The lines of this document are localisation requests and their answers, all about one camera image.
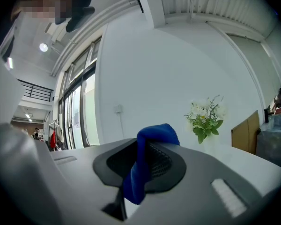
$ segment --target white ceiling beam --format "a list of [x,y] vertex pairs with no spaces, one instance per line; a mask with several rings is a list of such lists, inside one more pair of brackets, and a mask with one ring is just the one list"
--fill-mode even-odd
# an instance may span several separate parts
[[140,0],[150,28],[165,25],[162,0]]
[[[181,13],[166,15],[165,20],[167,24],[171,24],[186,22],[188,18],[188,14]],[[257,30],[225,17],[220,17],[212,14],[194,13],[192,16],[192,21],[201,23],[208,22],[209,24],[213,24],[217,28],[220,28],[227,34],[248,37],[258,42],[265,39],[265,37]]]

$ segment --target gray machine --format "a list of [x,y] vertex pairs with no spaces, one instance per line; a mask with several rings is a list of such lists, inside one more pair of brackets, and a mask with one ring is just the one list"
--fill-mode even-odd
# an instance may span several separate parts
[[152,141],[146,147],[151,181],[145,199],[126,218],[122,183],[136,147],[135,139],[125,139],[49,152],[44,143],[2,125],[0,183],[21,213],[46,225],[247,224],[266,204],[266,197],[217,159]]

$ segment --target ceiling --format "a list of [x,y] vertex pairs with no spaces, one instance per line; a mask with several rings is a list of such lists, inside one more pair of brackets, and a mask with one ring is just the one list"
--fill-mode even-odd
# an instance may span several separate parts
[[[90,19],[121,0],[92,0],[95,13]],[[277,23],[275,11],[264,0],[162,0],[164,17],[177,14],[204,14],[223,17],[246,25],[265,38]],[[65,24],[52,25],[59,35],[45,32],[48,22],[31,18],[22,13],[18,18],[18,36],[15,39],[11,57],[51,73],[59,55],[77,31],[65,32]],[[48,44],[48,51],[39,49],[41,43]]]
[[14,119],[26,119],[28,121],[28,118],[25,114],[29,114],[32,121],[40,121],[45,120],[46,116],[48,115],[48,111],[19,105],[14,113]]
[[[91,6],[96,11],[91,17],[118,1],[120,0],[92,0]],[[52,35],[45,33],[49,23],[37,18],[31,18],[24,13],[19,15],[17,24],[17,36],[11,57],[15,60],[25,61],[48,73],[52,71],[60,53],[76,33],[76,31],[71,33],[64,32],[60,39],[52,41]],[[48,45],[49,49],[47,52],[40,51],[39,45],[41,43]]]
[[165,17],[179,13],[220,16],[247,25],[265,38],[278,18],[265,0],[162,0]]

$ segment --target vase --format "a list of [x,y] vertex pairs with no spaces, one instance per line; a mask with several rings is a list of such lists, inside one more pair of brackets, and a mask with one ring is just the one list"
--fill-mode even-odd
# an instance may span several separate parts
[[218,135],[210,135],[204,139],[203,143],[201,144],[202,150],[204,153],[213,156],[214,158],[220,160],[219,158],[219,136]]

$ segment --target glass door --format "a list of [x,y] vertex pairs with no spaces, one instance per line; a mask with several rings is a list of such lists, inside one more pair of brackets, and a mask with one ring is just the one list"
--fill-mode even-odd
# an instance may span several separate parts
[[80,91],[81,86],[74,90],[71,101],[71,122],[75,148],[84,148],[80,128]]
[[69,124],[69,99],[70,99],[71,96],[68,96],[66,99],[65,99],[65,135],[66,135],[66,141],[67,141],[67,146],[68,146],[68,149],[73,149],[73,144],[70,142],[70,124]]
[[86,80],[83,93],[84,130],[89,145],[100,145],[95,114],[95,74]]

